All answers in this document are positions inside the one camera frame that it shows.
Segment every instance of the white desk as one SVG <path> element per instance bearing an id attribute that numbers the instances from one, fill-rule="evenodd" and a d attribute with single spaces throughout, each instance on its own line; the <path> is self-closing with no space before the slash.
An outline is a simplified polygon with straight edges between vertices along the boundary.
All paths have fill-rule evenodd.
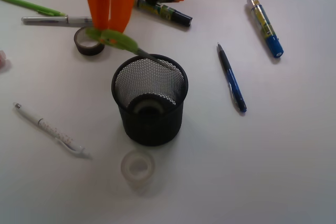
<path id="1" fill-rule="evenodd" d="M 72 16 L 86 0 L 27 0 Z M 166 146 L 146 150 L 155 181 L 125 184 L 121 158 L 141 148 L 125 134 L 112 76 L 132 54 L 78 53 L 77 28 L 25 26 L 34 11 L 0 2 L 0 222 L 118 224 L 335 223 L 335 0 L 260 0 L 284 48 L 276 63 L 245 11 L 246 0 L 171 4 L 189 31 L 134 10 L 125 31 L 176 60 L 189 92 L 183 123 Z M 216 52 L 225 49 L 247 104 L 240 116 Z M 20 118 L 20 102 L 82 143 L 75 158 Z"/>

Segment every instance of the black mesh pencil holder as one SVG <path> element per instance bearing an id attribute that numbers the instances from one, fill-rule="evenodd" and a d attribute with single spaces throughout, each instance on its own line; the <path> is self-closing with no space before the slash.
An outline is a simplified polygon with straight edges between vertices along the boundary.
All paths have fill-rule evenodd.
<path id="1" fill-rule="evenodd" d="M 112 95 L 127 135 L 146 146 L 172 140 L 182 124 L 188 79 L 174 60 L 152 55 L 175 70 L 140 56 L 124 62 L 112 80 Z"/>

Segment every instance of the scissor handle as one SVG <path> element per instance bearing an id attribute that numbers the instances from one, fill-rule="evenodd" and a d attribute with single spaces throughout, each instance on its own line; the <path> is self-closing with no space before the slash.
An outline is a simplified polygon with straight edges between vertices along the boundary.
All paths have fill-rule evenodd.
<path id="1" fill-rule="evenodd" d="M 96 28 L 89 27 L 86 29 L 86 34 L 96 41 L 102 44 L 116 47 L 122 50 L 127 50 L 136 54 L 138 52 L 138 44 L 132 38 L 127 35 L 114 30 L 100 31 Z"/>

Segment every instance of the silver pen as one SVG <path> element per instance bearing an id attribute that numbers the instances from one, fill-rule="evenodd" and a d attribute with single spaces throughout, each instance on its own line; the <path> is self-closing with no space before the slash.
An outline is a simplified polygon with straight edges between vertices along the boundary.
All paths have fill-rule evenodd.
<path id="1" fill-rule="evenodd" d="M 83 24 L 83 26 L 92 26 L 91 17 L 22 17 L 22 22 L 26 25 L 34 24 Z"/>

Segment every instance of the white patterned pen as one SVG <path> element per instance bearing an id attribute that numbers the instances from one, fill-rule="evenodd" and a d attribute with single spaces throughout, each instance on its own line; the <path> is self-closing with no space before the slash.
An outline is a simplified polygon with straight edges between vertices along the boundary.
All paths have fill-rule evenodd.
<path id="1" fill-rule="evenodd" d="M 38 126 L 42 130 L 48 132 L 51 136 L 56 138 L 56 140 L 59 141 L 63 146 L 65 146 L 68 151 L 74 154 L 81 154 L 81 153 L 85 154 L 84 153 L 85 148 L 83 146 L 76 144 L 71 137 L 69 137 L 67 134 L 62 133 L 58 128 L 51 126 L 41 116 L 31 112 L 29 109 L 23 107 L 19 103 L 14 102 L 13 105 L 22 116 L 24 116 L 26 119 L 30 120 L 36 126 Z"/>

